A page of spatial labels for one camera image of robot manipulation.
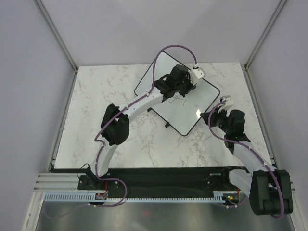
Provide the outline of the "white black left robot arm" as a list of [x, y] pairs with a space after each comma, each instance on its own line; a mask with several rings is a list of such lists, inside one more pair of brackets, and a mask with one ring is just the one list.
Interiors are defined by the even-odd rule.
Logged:
[[156, 80], [155, 64], [153, 64], [152, 84], [149, 90], [138, 96], [134, 101], [121, 106], [112, 103], [106, 108], [101, 130], [94, 138], [95, 142], [101, 143], [101, 147], [86, 172], [91, 187], [96, 190], [104, 187], [105, 177], [103, 175], [107, 173], [109, 163], [117, 147], [128, 138], [130, 122], [147, 109], [163, 103], [176, 93], [183, 97], [187, 95], [195, 88], [192, 78], [192, 69], [177, 64], [170, 73]]

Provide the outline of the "aluminium left frame post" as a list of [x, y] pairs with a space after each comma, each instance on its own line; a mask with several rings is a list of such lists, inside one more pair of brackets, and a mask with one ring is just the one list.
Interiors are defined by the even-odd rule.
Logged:
[[74, 61], [72, 55], [70, 54], [62, 36], [60, 35], [52, 17], [50, 16], [46, 6], [44, 5], [44, 2], [42, 0], [33, 0], [34, 4], [36, 5], [36, 7], [38, 8], [40, 14], [42, 15], [44, 21], [46, 22], [48, 28], [50, 29], [53, 37], [55, 38], [57, 44], [59, 45], [62, 53], [64, 54], [66, 60], [68, 61], [68, 63], [70, 64], [70, 66], [72, 67], [74, 72], [78, 71], [78, 66], [76, 64], [76, 62]]

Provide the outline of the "white whiteboard black frame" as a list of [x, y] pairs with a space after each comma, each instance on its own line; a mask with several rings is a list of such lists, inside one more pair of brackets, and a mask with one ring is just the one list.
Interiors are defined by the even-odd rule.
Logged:
[[[183, 65], [166, 52], [160, 53], [155, 65], [155, 80], [164, 74], [169, 74], [177, 64]], [[150, 65], [137, 84], [134, 90], [136, 96], [145, 93], [151, 87], [152, 74], [153, 64]], [[202, 78], [198, 81], [196, 88], [190, 91], [185, 97], [176, 93], [172, 98], [153, 106], [152, 110], [165, 122], [169, 122], [170, 127], [180, 135], [187, 136], [200, 120], [200, 114], [206, 112], [219, 95], [220, 90]]]

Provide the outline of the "aluminium base rail extrusion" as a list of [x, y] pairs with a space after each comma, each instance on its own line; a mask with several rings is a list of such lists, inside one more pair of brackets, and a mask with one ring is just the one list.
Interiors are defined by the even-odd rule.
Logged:
[[72, 173], [39, 173], [35, 192], [74, 192], [77, 191], [79, 179]]

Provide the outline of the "aluminium right frame post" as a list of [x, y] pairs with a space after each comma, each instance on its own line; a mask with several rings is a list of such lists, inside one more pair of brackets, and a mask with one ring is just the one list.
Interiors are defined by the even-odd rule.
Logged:
[[276, 21], [278, 20], [280, 14], [282, 13], [283, 9], [285, 8], [286, 4], [288, 3], [288, 0], [280, 0], [275, 7], [270, 19], [268, 20], [265, 28], [263, 29], [259, 39], [257, 40], [257, 43], [255, 44], [252, 52], [250, 53], [247, 61], [243, 65], [244, 71], [247, 71], [249, 67], [251, 66], [252, 62], [254, 61], [256, 55], [258, 54], [261, 46], [265, 42], [267, 36], [269, 35], [270, 31], [273, 29]]

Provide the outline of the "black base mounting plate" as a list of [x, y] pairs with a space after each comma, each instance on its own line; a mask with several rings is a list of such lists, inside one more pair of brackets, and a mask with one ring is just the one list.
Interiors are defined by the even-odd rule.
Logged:
[[79, 190], [116, 191], [126, 197], [130, 191], [153, 190], [175, 191], [236, 191], [229, 181], [232, 170], [246, 170], [245, 167], [176, 167], [176, 168], [111, 168], [102, 176], [99, 184], [93, 186], [88, 177], [79, 177]]

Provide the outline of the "aluminium frame post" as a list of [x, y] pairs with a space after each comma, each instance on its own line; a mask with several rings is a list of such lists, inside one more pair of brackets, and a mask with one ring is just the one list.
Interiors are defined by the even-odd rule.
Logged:
[[258, 54], [261, 46], [265, 42], [267, 36], [269, 35], [270, 31], [273, 29], [276, 21], [278, 20], [280, 14], [282, 13], [283, 9], [285, 8], [286, 4], [288, 3], [288, 0], [280, 0], [275, 7], [270, 19], [268, 20], [265, 28], [263, 29], [259, 39], [257, 40], [257, 43], [255, 44], [252, 52], [250, 53], [247, 61], [243, 65], [244, 71], [247, 71], [249, 67], [251, 66], [252, 62], [254, 61], [256, 55]]
[[74, 61], [72, 55], [70, 54], [62, 36], [60, 35], [52, 17], [50, 16], [46, 6], [44, 5], [44, 2], [42, 0], [33, 0], [34, 4], [36, 5], [36, 7], [38, 8], [40, 14], [42, 15], [44, 21], [46, 22], [48, 28], [50, 29], [53, 37], [55, 38], [57, 44], [59, 45], [62, 53], [64, 54], [66, 60], [68, 61], [68, 63], [70, 64], [70, 66], [72, 67], [74, 72], [78, 71], [78, 66], [76, 64], [76, 62]]

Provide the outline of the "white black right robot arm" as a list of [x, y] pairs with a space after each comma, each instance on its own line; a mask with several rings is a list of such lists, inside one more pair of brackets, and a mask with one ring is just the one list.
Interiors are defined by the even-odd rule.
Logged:
[[213, 109], [202, 113], [201, 118], [210, 129], [218, 127], [225, 135], [221, 138], [229, 151], [245, 166], [246, 170], [232, 170], [220, 177], [226, 190], [238, 187], [249, 198], [256, 215], [281, 218], [293, 212], [290, 175], [279, 170], [261, 157], [244, 132], [245, 113], [240, 110]]

